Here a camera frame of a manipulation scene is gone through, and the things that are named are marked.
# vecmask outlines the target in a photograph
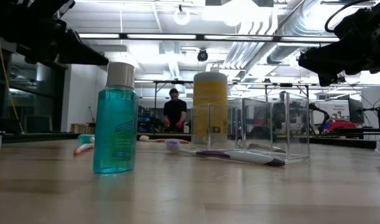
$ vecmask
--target transparent acrylic box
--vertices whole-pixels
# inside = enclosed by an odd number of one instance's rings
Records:
[[[291,93],[192,108],[192,148],[248,150],[286,163],[310,157],[308,99]]]

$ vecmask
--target table surface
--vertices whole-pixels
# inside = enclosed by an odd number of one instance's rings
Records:
[[[5,144],[0,223],[380,223],[380,157],[311,145],[310,162],[267,167],[139,142],[134,171],[95,175],[76,140]]]

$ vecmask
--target teal bottle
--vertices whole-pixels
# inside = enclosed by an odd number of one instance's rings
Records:
[[[95,173],[124,172],[134,168],[138,97],[133,86],[132,65],[109,63],[107,85],[98,94]]]

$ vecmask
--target ceiling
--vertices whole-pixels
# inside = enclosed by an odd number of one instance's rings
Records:
[[[312,13],[305,14],[307,16],[307,20],[305,20],[306,25],[309,27],[312,26],[313,29],[319,26],[317,28],[323,30],[323,23],[325,23],[326,20],[324,18],[330,16],[330,14],[341,7],[320,5],[321,0],[306,0],[306,2],[307,1],[318,2],[315,7],[317,10],[314,9]],[[228,2],[231,5],[229,5],[227,11],[224,11],[220,10],[223,9],[224,5],[205,6],[205,0],[184,2],[181,0],[168,2],[77,0],[75,7],[69,10],[62,19],[68,22],[68,24],[79,33],[250,34],[251,31],[243,33],[244,30],[246,30],[246,24],[249,24],[249,21],[245,21],[244,18],[249,19],[250,17],[253,19],[253,17],[256,17],[260,20],[261,27],[264,27],[266,21],[268,25],[269,18],[270,21],[274,21],[274,17],[276,17],[277,25],[298,5],[300,0],[287,0],[287,4],[284,5],[274,4],[274,9],[269,8],[268,13],[266,13],[267,11],[265,11],[265,9],[267,8],[265,7],[259,7],[256,8],[255,11],[252,11],[254,3],[251,0],[232,0]],[[184,12],[178,14],[176,17],[175,13],[178,11],[178,4],[182,4]],[[336,21],[340,21],[343,16],[353,11],[354,9],[350,9],[345,14],[341,13],[338,18],[336,18]],[[185,13],[189,13],[190,20],[187,24],[180,25],[179,23],[183,22],[186,16]],[[236,19],[241,16],[244,16],[242,20],[245,22],[232,26]],[[311,20],[312,16],[314,16],[314,19],[317,17],[317,22]],[[269,29],[272,29],[272,27],[273,22],[270,22]],[[260,32],[261,30],[259,28],[255,34],[261,34]],[[175,53],[172,56],[165,52],[166,48],[162,44],[163,41],[160,40],[86,40],[86,43],[92,47],[98,47],[98,49],[102,49],[105,46],[113,46],[114,49],[116,46],[116,51],[106,52],[106,56],[108,56],[110,60],[116,60],[117,58],[123,60],[122,57],[124,55],[125,60],[135,65],[137,79],[153,80],[172,79],[174,75],[174,69],[172,67],[174,66],[178,66],[179,74],[181,74],[179,79],[192,80],[193,75],[197,72],[205,71],[211,66],[220,65],[221,67],[221,64],[224,64],[224,61],[229,58],[229,53],[233,50],[234,46],[233,42],[175,41]],[[127,49],[122,52],[119,50],[120,46],[125,46]],[[245,58],[247,48],[251,50],[251,46],[251,44],[242,45],[242,53],[236,54],[238,56],[238,62],[240,58]],[[265,65],[263,60],[257,60],[252,67],[249,67],[249,65],[252,64],[251,62],[257,58],[257,54],[259,54],[263,48],[266,48],[266,46],[267,44],[264,46],[261,45],[259,51],[255,50],[249,53],[250,58],[253,58],[253,60],[250,60],[247,66],[242,69],[242,71],[245,71],[247,74],[246,77],[241,77],[239,73],[240,70],[237,70],[231,72],[234,73],[234,75],[227,73],[229,79],[237,78],[242,81],[247,80],[247,82],[261,82],[265,78],[270,78],[272,82],[318,83],[317,74],[296,66],[295,59],[296,56],[299,55],[299,50],[305,49],[306,47],[298,47],[298,49],[286,57],[281,64]],[[197,55],[199,49],[206,49],[209,55],[208,61],[198,62]],[[356,83],[358,80],[359,75],[348,77],[350,83]]]

